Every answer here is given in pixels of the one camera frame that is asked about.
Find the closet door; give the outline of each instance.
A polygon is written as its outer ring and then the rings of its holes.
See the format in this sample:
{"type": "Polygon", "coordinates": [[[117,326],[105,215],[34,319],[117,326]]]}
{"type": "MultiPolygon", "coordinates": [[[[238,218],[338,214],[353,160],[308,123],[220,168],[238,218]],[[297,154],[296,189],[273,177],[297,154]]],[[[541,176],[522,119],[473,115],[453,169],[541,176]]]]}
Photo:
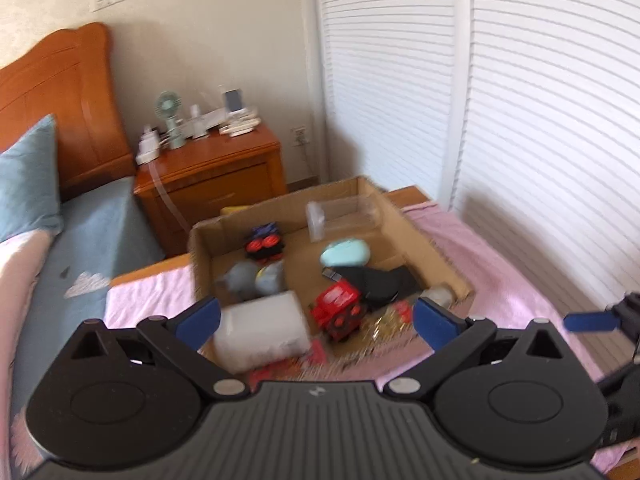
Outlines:
{"type": "Polygon", "coordinates": [[[472,0],[471,57],[454,209],[561,311],[639,290],[640,0],[472,0]]]}
{"type": "Polygon", "coordinates": [[[319,0],[331,177],[436,195],[447,135],[453,0],[319,0]]]}

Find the green fan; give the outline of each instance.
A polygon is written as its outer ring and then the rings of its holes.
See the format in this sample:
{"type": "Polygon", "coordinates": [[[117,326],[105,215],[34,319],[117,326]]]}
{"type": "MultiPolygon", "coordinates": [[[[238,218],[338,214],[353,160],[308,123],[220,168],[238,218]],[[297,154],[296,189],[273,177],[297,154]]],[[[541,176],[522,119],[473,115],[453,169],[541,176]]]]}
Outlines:
{"type": "Polygon", "coordinates": [[[184,146],[184,137],[178,126],[179,109],[180,96],[175,92],[162,92],[156,100],[156,115],[166,121],[169,148],[172,150],[184,146]]]}

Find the wooden headboard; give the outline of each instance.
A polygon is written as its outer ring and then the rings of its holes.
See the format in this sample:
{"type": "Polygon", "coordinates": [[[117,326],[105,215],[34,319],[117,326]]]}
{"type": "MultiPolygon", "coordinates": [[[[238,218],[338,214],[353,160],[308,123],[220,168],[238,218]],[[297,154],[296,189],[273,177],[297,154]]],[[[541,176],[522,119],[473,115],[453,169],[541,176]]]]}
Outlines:
{"type": "Polygon", "coordinates": [[[0,69],[0,152],[54,114],[63,200],[135,172],[113,95],[110,47],[107,27],[89,23],[49,34],[0,69]]]}

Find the beige wall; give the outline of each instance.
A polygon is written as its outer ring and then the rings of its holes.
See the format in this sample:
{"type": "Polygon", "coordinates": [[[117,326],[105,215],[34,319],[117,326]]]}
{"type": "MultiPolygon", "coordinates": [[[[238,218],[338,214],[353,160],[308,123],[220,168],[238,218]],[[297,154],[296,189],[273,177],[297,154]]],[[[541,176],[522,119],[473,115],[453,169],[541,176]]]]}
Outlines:
{"type": "Polygon", "coordinates": [[[293,182],[309,174],[290,130],[306,126],[311,132],[314,121],[303,4],[127,0],[90,13],[88,0],[0,0],[0,66],[58,28],[105,22],[113,32],[113,77],[131,142],[145,123],[159,123],[153,105],[161,91],[177,91],[183,111],[192,103],[210,110],[222,104],[219,85],[239,87],[280,137],[293,182]]]}

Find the gray plush toy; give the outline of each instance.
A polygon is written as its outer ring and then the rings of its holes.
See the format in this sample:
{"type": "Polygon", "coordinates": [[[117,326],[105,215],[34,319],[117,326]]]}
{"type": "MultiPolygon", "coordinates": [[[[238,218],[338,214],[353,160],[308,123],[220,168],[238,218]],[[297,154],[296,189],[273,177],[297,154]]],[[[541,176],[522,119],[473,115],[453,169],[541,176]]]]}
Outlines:
{"type": "Polygon", "coordinates": [[[216,281],[224,283],[226,290],[235,294],[240,301],[272,296],[286,290],[282,261],[260,268],[254,261],[243,260],[216,281]]]}

